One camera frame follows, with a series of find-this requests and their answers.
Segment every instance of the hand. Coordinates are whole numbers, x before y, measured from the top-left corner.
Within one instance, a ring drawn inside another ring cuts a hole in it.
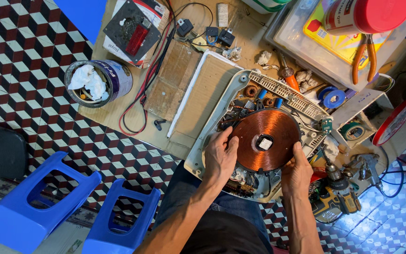
[[[202,184],[216,188],[218,192],[228,182],[237,160],[237,147],[239,146],[237,136],[231,138],[228,149],[226,149],[228,136],[232,131],[233,127],[230,126],[223,132],[213,134],[205,151],[206,169]]]
[[[306,159],[300,142],[294,144],[292,151],[294,158],[281,171],[281,190],[285,198],[296,195],[307,198],[313,168]]]

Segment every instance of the red circular lid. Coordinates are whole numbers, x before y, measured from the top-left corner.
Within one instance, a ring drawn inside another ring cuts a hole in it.
[[[387,32],[406,20],[406,0],[358,0],[354,12],[361,31]]]
[[[380,126],[372,139],[374,146],[381,146],[388,141],[406,121],[406,101],[403,101],[391,115],[386,118],[385,122]]]

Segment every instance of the checkered floor tile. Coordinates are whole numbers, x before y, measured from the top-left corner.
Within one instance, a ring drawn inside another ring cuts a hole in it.
[[[51,154],[66,151],[65,164],[90,175],[102,174],[102,183],[84,204],[99,210],[116,179],[126,188],[164,193],[180,159],[149,144],[127,137],[78,113],[78,104],[64,86],[65,70],[76,60],[88,60],[93,45],[61,12],[53,0],[0,0],[0,126],[25,137],[29,169],[35,170]],[[406,151],[401,156],[406,160]],[[397,169],[396,162],[392,168]],[[399,182],[389,174],[385,180]],[[58,198],[70,193],[76,182],[52,172],[48,192]],[[396,187],[385,184],[392,193]],[[387,253],[406,242],[406,185],[393,199],[374,188],[359,198],[363,211],[343,216],[332,224],[318,223],[327,253]],[[142,204],[117,201],[114,210],[135,220]],[[260,204],[270,240],[287,244],[286,212],[281,204]],[[91,222],[94,215],[84,216]]]

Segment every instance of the toroidal inductor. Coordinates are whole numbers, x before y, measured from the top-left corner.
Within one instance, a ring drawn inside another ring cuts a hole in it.
[[[258,93],[258,87],[254,85],[247,85],[244,89],[244,95],[253,98]]]
[[[265,99],[262,101],[262,104],[263,104],[264,106],[266,106],[266,107],[272,107],[273,101],[272,101],[271,98],[265,98]]]
[[[239,138],[240,165],[261,174],[284,166],[293,157],[292,147],[300,140],[301,131],[289,113],[266,108],[246,116],[231,136]]]

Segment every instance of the orange pliers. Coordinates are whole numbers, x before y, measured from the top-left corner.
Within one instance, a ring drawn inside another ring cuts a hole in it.
[[[375,54],[375,45],[374,41],[372,40],[372,34],[363,34],[363,40],[359,45],[358,52],[355,56],[355,60],[353,61],[353,68],[352,68],[352,81],[353,84],[358,84],[358,66],[363,58],[364,49],[366,48],[366,44],[368,46],[368,56],[369,62],[371,66],[369,68],[368,74],[368,82],[371,82],[375,75],[375,70],[377,68],[377,56]]]

